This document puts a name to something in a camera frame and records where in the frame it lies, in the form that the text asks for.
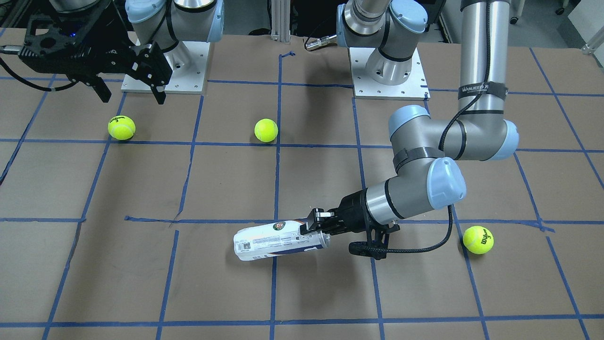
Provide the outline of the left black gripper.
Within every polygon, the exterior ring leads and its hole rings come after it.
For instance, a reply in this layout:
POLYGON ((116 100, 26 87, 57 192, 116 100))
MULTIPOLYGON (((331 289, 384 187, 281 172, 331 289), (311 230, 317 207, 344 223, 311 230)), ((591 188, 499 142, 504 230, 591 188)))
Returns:
POLYGON ((349 252, 352 255, 372 257, 382 260, 387 254, 401 254, 400 249, 389 249, 390 234, 399 231, 399 226, 390 222, 378 222, 371 216, 366 199, 367 190, 354 192, 345 196, 337 208, 311 208, 300 234, 307 235, 321 231, 324 234, 340 235, 348 232, 365 235, 364 241, 351 242, 349 252))

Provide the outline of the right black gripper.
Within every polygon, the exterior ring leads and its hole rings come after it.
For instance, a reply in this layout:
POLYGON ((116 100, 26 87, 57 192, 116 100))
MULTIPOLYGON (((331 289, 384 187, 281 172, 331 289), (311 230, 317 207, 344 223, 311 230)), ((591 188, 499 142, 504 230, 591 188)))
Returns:
POLYGON ((89 86, 103 103, 111 91, 99 73, 122 73, 151 89, 158 104, 172 67, 156 42, 131 42, 112 0, 35 0, 39 12, 28 21, 18 58, 38 73, 91 76, 89 86))

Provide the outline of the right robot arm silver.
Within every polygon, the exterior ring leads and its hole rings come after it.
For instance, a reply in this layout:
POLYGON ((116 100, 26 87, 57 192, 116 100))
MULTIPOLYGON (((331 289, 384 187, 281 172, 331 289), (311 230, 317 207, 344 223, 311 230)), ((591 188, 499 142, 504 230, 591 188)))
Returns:
POLYGON ((224 30, 221 0, 43 0, 20 47, 3 46, 37 73, 65 75, 91 87, 102 102, 102 74, 122 74, 123 91, 202 93, 210 43, 224 30))

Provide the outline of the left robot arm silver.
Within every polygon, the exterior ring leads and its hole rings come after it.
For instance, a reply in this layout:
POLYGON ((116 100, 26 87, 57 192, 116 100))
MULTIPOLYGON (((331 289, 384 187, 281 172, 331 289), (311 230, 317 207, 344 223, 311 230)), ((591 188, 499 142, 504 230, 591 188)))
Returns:
MULTIPOLYGON (((300 234, 364 233, 349 244, 352 255, 382 260, 389 253, 425 253, 448 241, 419 249, 389 249, 398 220, 447 208, 466 196, 457 161, 500 161, 518 147, 516 126, 504 119, 508 0, 463 0, 459 111, 450 121, 433 119, 421 105, 396 110, 388 121, 395 176, 345 196, 338 207, 315 208, 300 234)), ((341 47, 371 47, 372 78, 394 85, 384 71, 410 71, 427 13, 414 0, 350 0, 338 6, 336 35, 341 47)))

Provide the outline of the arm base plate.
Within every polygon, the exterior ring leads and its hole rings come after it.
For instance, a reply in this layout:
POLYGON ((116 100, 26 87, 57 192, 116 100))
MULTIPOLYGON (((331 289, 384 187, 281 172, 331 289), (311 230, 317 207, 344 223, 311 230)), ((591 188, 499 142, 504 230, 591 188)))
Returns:
MULTIPOLYGON (((212 43, 179 41, 173 42, 164 52, 172 67, 172 77, 167 94, 202 94, 207 80, 212 43)), ((126 93, 151 93, 151 89, 140 80, 126 75, 121 90, 126 93)))
POLYGON ((356 99, 422 101, 431 97, 419 51, 403 62, 386 59, 376 48, 349 48, 356 99))

